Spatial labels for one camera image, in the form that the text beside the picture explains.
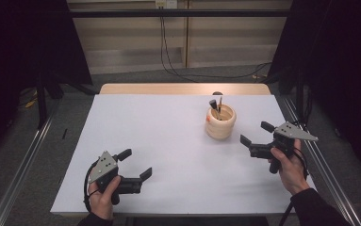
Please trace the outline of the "white table mat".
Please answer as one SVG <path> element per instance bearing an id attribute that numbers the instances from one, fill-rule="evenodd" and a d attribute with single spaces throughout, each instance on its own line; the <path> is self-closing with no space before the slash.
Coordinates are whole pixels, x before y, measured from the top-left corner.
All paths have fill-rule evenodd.
<path id="1" fill-rule="evenodd" d="M 85 213 L 83 185 L 90 165 L 108 151 L 131 156 L 119 165 L 123 177 L 153 171 L 139 194 L 122 195 L 115 212 L 144 216 L 277 214 L 289 193 L 264 159 L 252 158 L 239 138 L 269 143 L 260 126 L 284 123 L 272 95 L 223 99 L 237 119 L 232 135 L 216 140 L 205 132 L 208 95 L 98 95 L 95 97 L 52 213 Z"/>

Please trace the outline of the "cream ribbed brush holder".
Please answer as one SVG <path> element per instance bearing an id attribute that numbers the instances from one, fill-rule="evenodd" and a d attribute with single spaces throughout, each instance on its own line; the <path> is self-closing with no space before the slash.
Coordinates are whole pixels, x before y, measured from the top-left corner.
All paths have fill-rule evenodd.
<path id="1" fill-rule="evenodd" d="M 215 139 L 223 140 L 231 136 L 237 120 L 236 111 L 229 105 L 222 105 L 221 118 L 216 118 L 216 111 L 210 107 L 205 116 L 205 131 Z"/>

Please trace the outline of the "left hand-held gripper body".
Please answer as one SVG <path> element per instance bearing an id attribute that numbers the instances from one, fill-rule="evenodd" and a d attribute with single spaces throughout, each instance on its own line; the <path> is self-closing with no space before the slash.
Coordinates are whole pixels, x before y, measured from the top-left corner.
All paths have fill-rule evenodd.
<path id="1" fill-rule="evenodd" d="M 113 159 L 113 156 L 108 151 L 104 151 L 102 155 L 91 164 L 88 169 L 88 184 L 96 182 L 98 190 L 104 193 L 110 181 L 119 175 L 119 162 Z M 111 202 L 116 205 L 120 202 L 121 194 L 139 194 L 141 191 L 143 181 L 138 178 L 124 178 L 117 189 L 111 196 Z"/>

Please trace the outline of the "person's left hand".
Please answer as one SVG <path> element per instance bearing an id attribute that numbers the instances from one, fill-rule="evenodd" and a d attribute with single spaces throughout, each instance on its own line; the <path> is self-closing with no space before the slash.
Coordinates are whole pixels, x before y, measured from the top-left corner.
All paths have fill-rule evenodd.
<path id="1" fill-rule="evenodd" d="M 108 184 L 104 193 L 98 190 L 98 185 L 93 182 L 89 185 L 90 210 L 97 217 L 105 220 L 113 220 L 113 204 L 111 196 L 119 186 L 120 176 L 114 177 Z"/>

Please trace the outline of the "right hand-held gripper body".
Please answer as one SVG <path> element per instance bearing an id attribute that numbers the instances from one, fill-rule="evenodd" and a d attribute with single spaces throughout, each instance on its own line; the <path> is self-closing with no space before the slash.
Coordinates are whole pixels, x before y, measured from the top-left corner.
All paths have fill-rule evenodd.
<path id="1" fill-rule="evenodd" d="M 294 141 L 309 140 L 318 141 L 319 139 L 304 130 L 300 129 L 296 125 L 286 121 L 280 126 L 274 126 L 275 130 L 272 133 L 272 142 L 268 144 L 251 144 L 249 147 L 250 156 L 262 159 L 271 159 L 270 172 L 275 174 L 280 168 L 280 161 L 276 160 L 271 153 L 271 148 L 277 148 L 290 157 L 294 155 Z"/>

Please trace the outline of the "black silver-banded makeup brush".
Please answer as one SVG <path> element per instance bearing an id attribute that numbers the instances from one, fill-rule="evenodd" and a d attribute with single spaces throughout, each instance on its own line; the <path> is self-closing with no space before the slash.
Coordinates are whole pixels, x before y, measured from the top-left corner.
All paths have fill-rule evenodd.
<path id="1" fill-rule="evenodd" d="M 218 119 L 219 121 L 221 121 L 221 120 L 222 120 L 222 117 L 221 117 L 221 115 L 220 115 L 219 107 L 218 107 L 218 105 L 217 105 L 216 100 L 215 100 L 215 99 L 210 100 L 210 101 L 209 101 L 209 105 L 211 106 L 212 109 L 214 109 L 214 110 L 216 111 L 217 119 Z"/>

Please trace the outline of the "person's right hand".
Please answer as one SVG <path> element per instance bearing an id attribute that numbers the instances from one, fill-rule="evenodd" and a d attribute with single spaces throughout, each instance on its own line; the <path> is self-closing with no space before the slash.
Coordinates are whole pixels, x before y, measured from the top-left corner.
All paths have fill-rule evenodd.
<path id="1" fill-rule="evenodd" d="M 299 139 L 294 141 L 294 155 L 287 157 L 277 148 L 271 148 L 271 153 L 281 163 L 279 168 L 280 178 L 285 189 L 291 195 L 296 195 L 309 188 L 304 176 L 304 158 Z"/>

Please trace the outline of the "black horizontal frame bar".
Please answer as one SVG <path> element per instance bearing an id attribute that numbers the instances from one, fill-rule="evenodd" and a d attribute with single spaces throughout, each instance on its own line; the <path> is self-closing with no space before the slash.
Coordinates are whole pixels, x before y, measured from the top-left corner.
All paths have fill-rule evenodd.
<path id="1" fill-rule="evenodd" d="M 73 18 L 124 17 L 287 17 L 286 9 L 124 9 L 124 10 L 71 10 Z"/>

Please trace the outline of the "black curtain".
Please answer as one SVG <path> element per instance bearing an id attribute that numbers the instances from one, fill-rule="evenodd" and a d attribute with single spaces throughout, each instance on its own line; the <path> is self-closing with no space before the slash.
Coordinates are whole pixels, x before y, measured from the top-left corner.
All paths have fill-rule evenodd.
<path id="1" fill-rule="evenodd" d="M 292 0 L 269 76 L 302 79 L 361 161 L 361 0 Z"/>
<path id="2" fill-rule="evenodd" d="M 92 83 L 67 0 L 0 0 L 0 137 L 20 92 L 43 85 Z"/>

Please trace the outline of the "black stand post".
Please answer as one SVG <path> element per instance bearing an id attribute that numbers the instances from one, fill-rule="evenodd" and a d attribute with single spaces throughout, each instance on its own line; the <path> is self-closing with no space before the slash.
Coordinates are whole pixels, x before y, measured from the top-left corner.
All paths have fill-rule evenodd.
<path id="1" fill-rule="evenodd" d="M 38 109 L 39 109 L 38 128 L 41 129 L 47 120 L 47 106 L 46 106 L 44 85 L 43 85 L 41 73 L 37 77 L 36 88 L 37 88 L 37 100 L 38 100 Z"/>

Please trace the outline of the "metal floor rail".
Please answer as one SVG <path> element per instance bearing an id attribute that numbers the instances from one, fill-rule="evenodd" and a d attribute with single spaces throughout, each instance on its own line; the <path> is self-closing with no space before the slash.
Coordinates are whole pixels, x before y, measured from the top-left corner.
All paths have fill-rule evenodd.
<path id="1" fill-rule="evenodd" d="M 316 141 L 304 141 L 308 152 L 311 154 L 314 163 L 318 167 L 320 175 L 330 191 L 338 210 L 352 226 L 361 226 L 361 220 L 354 211 L 353 205 L 341 188 L 336 176 L 333 174 L 326 160 L 324 159 Z"/>
<path id="2" fill-rule="evenodd" d="M 49 115 L 47 116 L 45 123 L 37 130 L 35 136 L 32 139 L 30 146 L 28 147 L 25 157 L 22 160 L 19 168 L 17 169 L 12 181 L 10 182 L 7 191 L 4 193 L 0 201 L 0 226 L 4 226 L 8 215 L 12 209 L 13 204 L 15 203 L 20 190 L 25 182 L 25 177 L 29 172 L 31 165 L 34 162 L 34 159 L 39 152 L 39 149 L 48 134 L 49 128 L 52 123 L 52 119 L 57 114 L 57 110 L 60 106 L 60 101 L 57 101 L 52 104 Z"/>

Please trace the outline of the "white wall socket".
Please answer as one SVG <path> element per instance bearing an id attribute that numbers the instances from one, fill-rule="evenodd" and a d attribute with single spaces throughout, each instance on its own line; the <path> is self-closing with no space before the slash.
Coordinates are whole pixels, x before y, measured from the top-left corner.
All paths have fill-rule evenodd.
<path id="1" fill-rule="evenodd" d="M 177 0 L 155 0 L 158 9 L 177 9 Z"/>

